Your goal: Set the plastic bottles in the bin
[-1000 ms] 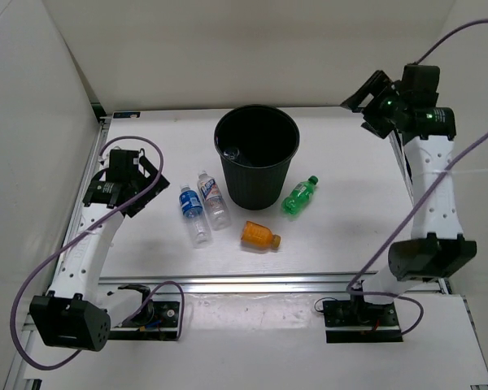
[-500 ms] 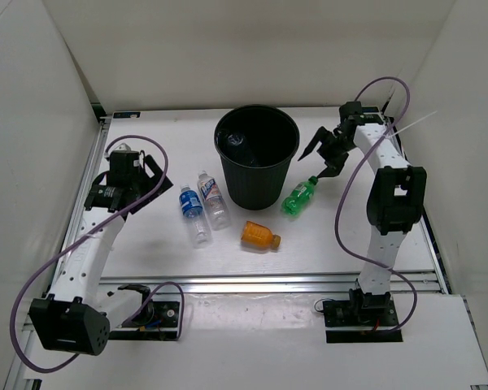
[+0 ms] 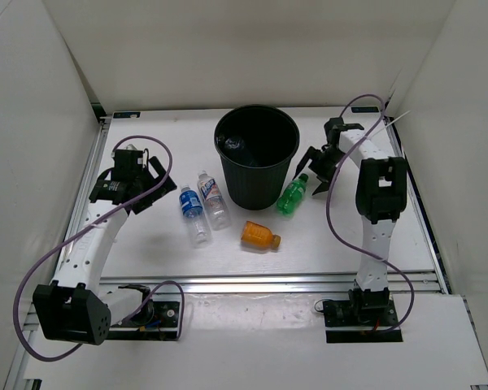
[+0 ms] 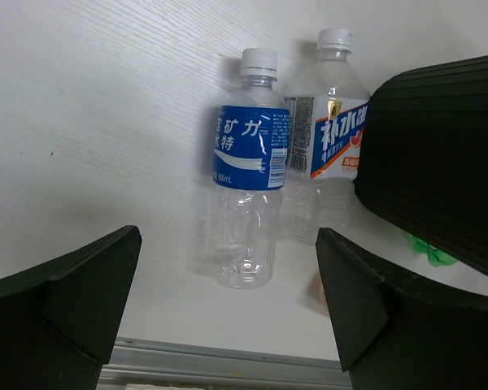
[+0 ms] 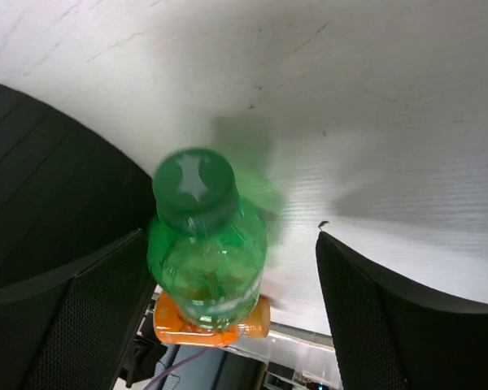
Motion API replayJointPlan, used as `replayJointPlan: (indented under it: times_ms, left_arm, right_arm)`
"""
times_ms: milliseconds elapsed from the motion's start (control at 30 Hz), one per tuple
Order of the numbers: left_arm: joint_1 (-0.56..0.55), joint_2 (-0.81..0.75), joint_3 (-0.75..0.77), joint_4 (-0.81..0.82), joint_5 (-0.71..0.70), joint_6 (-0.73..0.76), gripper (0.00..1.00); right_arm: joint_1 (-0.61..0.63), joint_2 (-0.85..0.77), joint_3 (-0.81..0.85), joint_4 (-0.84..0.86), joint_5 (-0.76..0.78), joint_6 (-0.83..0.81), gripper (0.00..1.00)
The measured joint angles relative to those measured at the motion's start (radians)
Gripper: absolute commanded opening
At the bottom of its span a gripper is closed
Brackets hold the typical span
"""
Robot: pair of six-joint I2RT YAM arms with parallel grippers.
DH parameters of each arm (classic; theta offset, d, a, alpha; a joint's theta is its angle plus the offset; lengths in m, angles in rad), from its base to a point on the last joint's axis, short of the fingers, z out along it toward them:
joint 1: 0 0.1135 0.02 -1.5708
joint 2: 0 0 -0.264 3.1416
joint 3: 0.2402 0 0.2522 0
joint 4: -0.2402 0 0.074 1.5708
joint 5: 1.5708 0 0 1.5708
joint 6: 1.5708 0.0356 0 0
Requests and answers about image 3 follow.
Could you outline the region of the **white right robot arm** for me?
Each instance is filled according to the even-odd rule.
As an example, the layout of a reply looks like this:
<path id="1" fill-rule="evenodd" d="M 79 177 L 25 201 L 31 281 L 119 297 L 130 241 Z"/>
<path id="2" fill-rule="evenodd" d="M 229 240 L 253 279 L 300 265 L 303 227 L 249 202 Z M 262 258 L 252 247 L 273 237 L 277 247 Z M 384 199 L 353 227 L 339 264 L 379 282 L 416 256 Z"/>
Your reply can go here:
<path id="1" fill-rule="evenodd" d="M 320 181 L 314 194 L 329 190 L 337 181 L 340 163 L 350 159 L 358 168 L 355 206 L 363 224 L 363 244 L 355 289 L 367 294 L 387 294 L 387 265 L 390 241 L 397 220 L 407 206 L 407 163 L 404 158 L 385 152 L 366 137 L 358 123 L 343 118 L 329 119 L 324 125 L 326 143 L 311 146 L 295 171 L 304 168 Z"/>

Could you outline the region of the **clear unlabelled plastic bottle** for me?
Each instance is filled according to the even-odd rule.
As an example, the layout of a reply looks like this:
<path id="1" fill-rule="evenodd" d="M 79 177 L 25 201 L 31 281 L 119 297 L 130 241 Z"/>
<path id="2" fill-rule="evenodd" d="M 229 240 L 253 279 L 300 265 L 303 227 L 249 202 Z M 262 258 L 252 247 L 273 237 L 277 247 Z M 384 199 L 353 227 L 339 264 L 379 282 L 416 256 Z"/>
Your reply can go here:
<path id="1" fill-rule="evenodd" d="M 242 152 L 245 147 L 245 141 L 240 136 L 223 137 L 219 140 L 219 147 L 226 154 L 234 154 Z"/>

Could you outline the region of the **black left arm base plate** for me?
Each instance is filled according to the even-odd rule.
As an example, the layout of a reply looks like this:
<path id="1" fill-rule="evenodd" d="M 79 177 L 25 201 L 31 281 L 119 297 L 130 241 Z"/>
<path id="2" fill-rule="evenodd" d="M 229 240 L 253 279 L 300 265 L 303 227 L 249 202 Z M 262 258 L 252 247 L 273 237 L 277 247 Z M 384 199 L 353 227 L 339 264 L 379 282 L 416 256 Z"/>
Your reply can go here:
<path id="1" fill-rule="evenodd" d="M 133 320 L 111 327 L 108 340 L 175 341 L 179 330 L 181 303 L 179 301 L 152 301 L 153 316 L 143 324 Z"/>

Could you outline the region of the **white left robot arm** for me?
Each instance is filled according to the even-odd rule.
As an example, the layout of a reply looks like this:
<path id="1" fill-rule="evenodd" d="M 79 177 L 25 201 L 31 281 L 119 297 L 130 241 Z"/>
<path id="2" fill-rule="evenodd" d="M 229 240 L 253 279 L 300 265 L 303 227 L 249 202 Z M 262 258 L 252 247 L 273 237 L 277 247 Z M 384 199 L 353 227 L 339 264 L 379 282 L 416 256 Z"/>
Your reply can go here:
<path id="1" fill-rule="evenodd" d="M 105 295 L 99 282 L 115 238 L 130 215 L 150 208 L 176 189 L 156 157 L 128 146 L 118 149 L 114 165 L 102 172 L 89 195 L 88 231 L 72 244 L 50 284 L 40 284 L 33 304 L 45 338 L 100 345 L 111 327 L 152 322 L 150 289 L 127 284 Z"/>

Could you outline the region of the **green soda bottle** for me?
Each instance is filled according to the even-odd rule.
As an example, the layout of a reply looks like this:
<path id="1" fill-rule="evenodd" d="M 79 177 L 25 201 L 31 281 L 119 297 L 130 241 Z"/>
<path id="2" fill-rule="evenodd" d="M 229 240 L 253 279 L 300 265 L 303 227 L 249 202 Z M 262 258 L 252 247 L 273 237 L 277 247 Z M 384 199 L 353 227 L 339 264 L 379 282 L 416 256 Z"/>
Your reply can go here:
<path id="1" fill-rule="evenodd" d="M 290 181 L 282 195 L 278 198 L 276 208 L 284 216 L 291 216 L 302 202 L 307 189 L 308 175 L 300 174 Z"/>

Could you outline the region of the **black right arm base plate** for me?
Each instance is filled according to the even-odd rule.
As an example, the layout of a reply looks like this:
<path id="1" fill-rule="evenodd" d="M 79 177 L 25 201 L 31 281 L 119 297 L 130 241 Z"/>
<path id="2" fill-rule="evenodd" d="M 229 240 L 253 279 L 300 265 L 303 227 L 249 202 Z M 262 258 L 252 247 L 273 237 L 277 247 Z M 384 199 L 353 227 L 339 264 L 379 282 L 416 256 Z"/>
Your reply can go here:
<path id="1" fill-rule="evenodd" d="M 398 322 L 394 301 L 380 314 L 353 314 L 349 301 L 323 300 L 319 312 L 324 315 L 327 344 L 401 343 L 399 328 L 389 331 Z"/>

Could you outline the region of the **blue label water bottle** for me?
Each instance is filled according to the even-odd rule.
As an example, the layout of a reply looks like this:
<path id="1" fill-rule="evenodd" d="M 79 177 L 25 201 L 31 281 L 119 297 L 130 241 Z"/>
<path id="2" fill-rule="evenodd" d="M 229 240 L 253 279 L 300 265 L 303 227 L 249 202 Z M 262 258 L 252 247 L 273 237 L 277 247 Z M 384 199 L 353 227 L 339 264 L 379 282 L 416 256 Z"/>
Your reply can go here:
<path id="1" fill-rule="evenodd" d="M 211 240 L 211 229 L 198 194 L 189 185 L 183 185 L 179 202 L 193 246 L 206 246 Z"/>

